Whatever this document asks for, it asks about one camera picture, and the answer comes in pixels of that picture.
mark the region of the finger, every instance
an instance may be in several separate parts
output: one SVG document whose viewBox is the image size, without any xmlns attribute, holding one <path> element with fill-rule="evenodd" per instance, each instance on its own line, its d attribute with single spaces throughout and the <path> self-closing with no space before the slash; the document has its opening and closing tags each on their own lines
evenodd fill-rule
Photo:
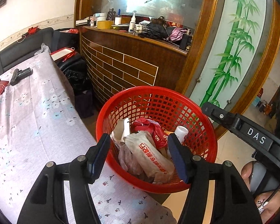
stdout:
<svg viewBox="0 0 280 224">
<path fill-rule="evenodd" d="M 255 198 L 255 203 L 257 207 L 262 204 L 269 196 L 272 194 L 273 191 L 269 191 L 263 194 L 260 194 Z M 264 211 L 260 214 L 262 223 L 266 223 L 273 214 L 279 209 L 280 207 L 280 191 L 278 191 L 273 198 L 268 202 L 267 205 L 263 207 Z"/>
<path fill-rule="evenodd" d="M 242 170 L 241 170 L 241 177 L 243 178 L 246 186 L 248 187 L 248 189 L 250 190 L 250 175 L 252 173 L 252 168 L 253 168 L 253 162 L 248 162 L 245 166 L 243 166 Z"/>
<path fill-rule="evenodd" d="M 243 166 L 242 170 L 241 170 L 241 177 L 245 180 L 248 179 L 249 176 L 252 173 L 252 168 L 253 168 L 253 162 L 248 162 L 245 166 Z"/>
</svg>

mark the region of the white bottle with dropper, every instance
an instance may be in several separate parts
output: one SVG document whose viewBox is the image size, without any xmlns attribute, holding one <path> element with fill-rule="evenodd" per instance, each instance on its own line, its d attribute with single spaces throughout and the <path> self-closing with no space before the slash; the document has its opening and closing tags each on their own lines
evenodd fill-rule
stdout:
<svg viewBox="0 0 280 224">
<path fill-rule="evenodd" d="M 136 17 L 134 13 L 130 21 L 129 32 L 134 32 L 135 24 L 136 24 Z"/>
</svg>

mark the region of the plastic bag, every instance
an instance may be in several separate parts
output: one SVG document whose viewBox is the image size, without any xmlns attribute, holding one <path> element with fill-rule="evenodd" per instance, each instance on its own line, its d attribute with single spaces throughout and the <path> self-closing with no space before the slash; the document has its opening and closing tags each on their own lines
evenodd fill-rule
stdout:
<svg viewBox="0 0 280 224">
<path fill-rule="evenodd" d="M 79 33 L 79 30 L 78 29 L 70 29 L 69 31 L 67 31 L 68 33 L 71 33 L 71 34 L 78 34 Z"/>
<path fill-rule="evenodd" d="M 118 160 L 120 166 L 123 168 L 124 171 L 133 175 L 140 175 L 141 173 L 143 173 L 142 167 L 125 144 L 120 147 L 118 153 Z"/>
<path fill-rule="evenodd" d="M 147 130 L 158 150 L 167 146 L 168 135 L 162 130 L 158 122 L 141 117 L 132 123 L 132 129 L 134 131 Z"/>
<path fill-rule="evenodd" d="M 87 74 L 80 71 L 73 71 L 68 69 L 65 71 L 65 76 L 68 79 L 72 89 L 74 90 L 75 95 L 80 92 L 91 90 L 91 82 L 87 77 Z"/>
<path fill-rule="evenodd" d="M 38 54 L 40 54 L 42 52 L 51 53 L 50 48 L 47 45 L 45 45 L 44 43 L 41 44 L 41 49 L 38 50 L 37 52 L 35 52 L 34 55 L 38 55 Z"/>
<path fill-rule="evenodd" d="M 145 174 L 154 177 L 155 183 L 167 183 L 172 179 L 174 164 L 154 148 L 144 132 L 128 135 L 125 143 Z"/>
</svg>

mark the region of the cable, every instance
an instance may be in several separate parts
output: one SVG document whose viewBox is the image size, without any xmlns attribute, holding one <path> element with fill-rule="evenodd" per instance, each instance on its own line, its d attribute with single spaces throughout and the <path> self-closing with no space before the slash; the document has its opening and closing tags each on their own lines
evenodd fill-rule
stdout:
<svg viewBox="0 0 280 224">
<path fill-rule="evenodd" d="M 265 203 L 268 203 L 274 197 L 274 195 L 278 192 L 279 189 L 280 189 L 280 184 L 278 188 L 276 188 L 274 192 L 269 196 L 269 198 L 266 199 L 266 201 L 263 203 L 263 206 L 265 206 Z"/>
</svg>

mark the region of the black sofa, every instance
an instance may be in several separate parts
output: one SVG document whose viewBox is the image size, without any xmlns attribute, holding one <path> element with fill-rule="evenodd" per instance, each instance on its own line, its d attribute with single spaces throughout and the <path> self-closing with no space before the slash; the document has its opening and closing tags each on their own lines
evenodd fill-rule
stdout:
<svg viewBox="0 0 280 224">
<path fill-rule="evenodd" d="M 64 47 L 74 47 L 78 51 L 79 34 L 61 32 L 62 30 L 68 29 L 40 29 L 35 34 L 26 37 L 21 43 L 14 42 L 0 51 L 0 75 L 19 63 L 33 57 L 34 53 L 41 49 L 42 43 L 45 43 L 51 52 Z"/>
<path fill-rule="evenodd" d="M 33 57 L 34 53 L 40 50 L 41 43 L 45 43 L 51 49 L 53 34 L 53 28 L 40 29 L 21 43 L 14 42 L 0 51 L 0 75 Z"/>
</svg>

